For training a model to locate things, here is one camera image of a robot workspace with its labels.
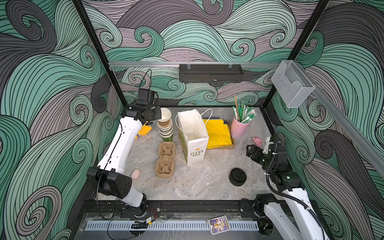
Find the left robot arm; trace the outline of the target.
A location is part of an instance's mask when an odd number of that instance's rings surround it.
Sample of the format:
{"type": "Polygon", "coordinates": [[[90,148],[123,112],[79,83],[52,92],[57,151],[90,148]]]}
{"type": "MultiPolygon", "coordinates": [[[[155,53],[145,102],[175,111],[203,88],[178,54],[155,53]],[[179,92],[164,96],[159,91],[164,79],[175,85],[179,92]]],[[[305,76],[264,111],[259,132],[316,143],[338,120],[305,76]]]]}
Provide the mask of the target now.
{"type": "Polygon", "coordinates": [[[128,105],[122,112],[117,132],[106,154],[96,167],[90,167],[87,178],[97,193],[115,197],[134,208],[142,205],[144,194],[132,186],[132,178],[124,174],[128,154],[135,137],[148,122],[162,118],[161,107],[128,105]]]}

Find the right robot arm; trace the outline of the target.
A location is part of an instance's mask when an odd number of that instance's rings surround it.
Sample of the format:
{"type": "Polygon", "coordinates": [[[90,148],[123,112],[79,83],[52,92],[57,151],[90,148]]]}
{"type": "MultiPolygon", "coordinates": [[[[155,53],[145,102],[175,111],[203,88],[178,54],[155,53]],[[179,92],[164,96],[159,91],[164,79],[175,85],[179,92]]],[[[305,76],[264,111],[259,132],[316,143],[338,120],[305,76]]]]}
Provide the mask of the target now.
{"type": "Polygon", "coordinates": [[[328,240],[327,226],[312,205],[304,183],[293,170],[280,140],[264,149],[246,147],[247,156],[262,166],[269,194],[256,197],[256,212],[273,224],[284,240],[328,240]]]}

